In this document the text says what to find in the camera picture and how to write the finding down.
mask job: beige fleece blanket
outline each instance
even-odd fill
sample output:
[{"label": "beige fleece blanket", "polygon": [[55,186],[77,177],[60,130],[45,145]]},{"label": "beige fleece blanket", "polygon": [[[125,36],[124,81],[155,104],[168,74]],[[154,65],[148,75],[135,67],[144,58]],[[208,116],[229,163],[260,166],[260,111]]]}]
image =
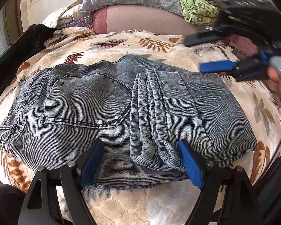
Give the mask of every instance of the beige fleece blanket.
[{"label": "beige fleece blanket", "polygon": [[[69,28],[54,33],[46,49],[24,62],[16,79],[0,97],[0,124],[7,116],[23,81],[39,70],[57,64],[94,64],[116,61],[126,54],[198,71],[203,62],[237,60],[220,45],[204,44],[192,48],[182,45],[181,36],[158,35],[130,30],[96,35],[88,28]],[[281,109],[270,92],[258,81],[236,83],[225,73],[218,76],[229,87],[243,108],[258,141],[258,147],[231,165],[242,165],[252,183],[260,177],[281,137]],[[34,173],[16,157],[0,151],[0,180],[27,192]],[[61,187],[57,187],[62,214],[70,219]],[[219,191],[218,206],[224,190]],[[98,224],[184,224],[199,195],[190,181],[165,183],[142,190],[87,189],[83,195]]]}]

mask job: green blanket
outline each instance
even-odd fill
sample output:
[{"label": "green blanket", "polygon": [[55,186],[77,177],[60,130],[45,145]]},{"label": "green blanket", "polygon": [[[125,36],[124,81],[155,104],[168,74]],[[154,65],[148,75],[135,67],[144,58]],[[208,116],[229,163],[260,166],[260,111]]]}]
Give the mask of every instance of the green blanket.
[{"label": "green blanket", "polygon": [[195,25],[209,25],[215,22],[218,8],[206,0],[180,0],[186,22]]}]

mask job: silver bolt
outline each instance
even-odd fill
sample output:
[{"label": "silver bolt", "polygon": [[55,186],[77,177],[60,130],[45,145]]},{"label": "silver bolt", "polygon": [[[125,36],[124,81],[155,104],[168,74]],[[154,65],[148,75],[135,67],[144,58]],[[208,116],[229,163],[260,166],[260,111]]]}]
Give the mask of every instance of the silver bolt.
[{"label": "silver bolt", "polygon": [[73,167],[76,165],[76,162],[75,161],[69,161],[68,162],[68,167]]},{"label": "silver bolt", "polygon": [[206,164],[209,167],[214,167],[214,162],[213,161],[207,161]]},{"label": "silver bolt", "polygon": [[43,171],[44,169],[45,169],[45,166],[44,166],[44,165],[40,165],[40,166],[37,168],[37,170],[38,170],[39,172]]},{"label": "silver bolt", "polygon": [[240,171],[240,172],[243,171],[243,167],[242,167],[242,166],[237,166],[236,169],[237,169],[238,171]]}]

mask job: black pants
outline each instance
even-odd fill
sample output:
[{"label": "black pants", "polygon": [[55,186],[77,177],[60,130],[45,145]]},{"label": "black pants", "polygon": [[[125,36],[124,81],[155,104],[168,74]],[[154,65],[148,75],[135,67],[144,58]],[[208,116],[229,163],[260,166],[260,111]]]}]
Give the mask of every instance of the black pants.
[{"label": "black pants", "polygon": [[[253,188],[258,196],[264,225],[281,225],[281,156]],[[17,188],[0,184],[0,225],[18,224],[24,197]]]}]

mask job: black garment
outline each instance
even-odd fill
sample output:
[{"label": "black garment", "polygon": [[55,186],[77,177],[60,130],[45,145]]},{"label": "black garment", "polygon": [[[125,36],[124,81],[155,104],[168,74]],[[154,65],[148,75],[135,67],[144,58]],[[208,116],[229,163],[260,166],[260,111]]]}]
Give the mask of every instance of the black garment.
[{"label": "black garment", "polygon": [[0,55],[0,95],[15,78],[19,66],[44,50],[44,42],[51,38],[56,30],[42,24],[31,25]]},{"label": "black garment", "polygon": [[254,185],[258,196],[264,225],[281,225],[281,156],[268,169],[263,178]]},{"label": "black garment", "polygon": [[0,184],[0,225],[17,225],[25,195],[16,187]]}]

